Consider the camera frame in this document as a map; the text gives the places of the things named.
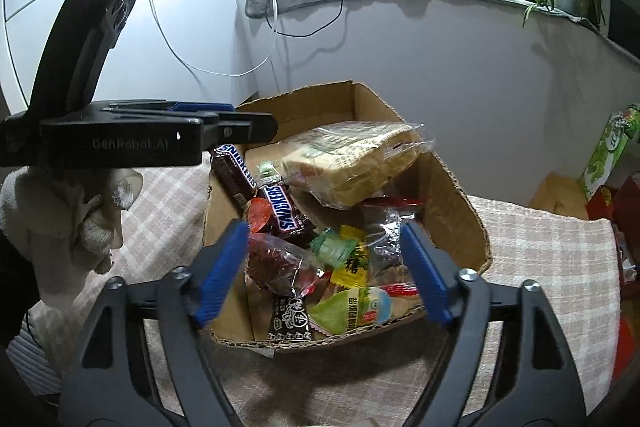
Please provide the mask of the left gloved hand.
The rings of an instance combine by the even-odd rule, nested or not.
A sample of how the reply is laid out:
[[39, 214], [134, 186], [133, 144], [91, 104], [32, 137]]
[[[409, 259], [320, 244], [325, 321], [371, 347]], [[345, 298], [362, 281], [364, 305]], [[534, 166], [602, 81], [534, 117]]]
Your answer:
[[90, 273], [111, 271], [124, 246], [122, 213], [137, 202], [137, 170], [75, 171], [39, 167], [8, 174], [1, 187], [1, 231], [34, 268], [39, 299], [70, 309]]

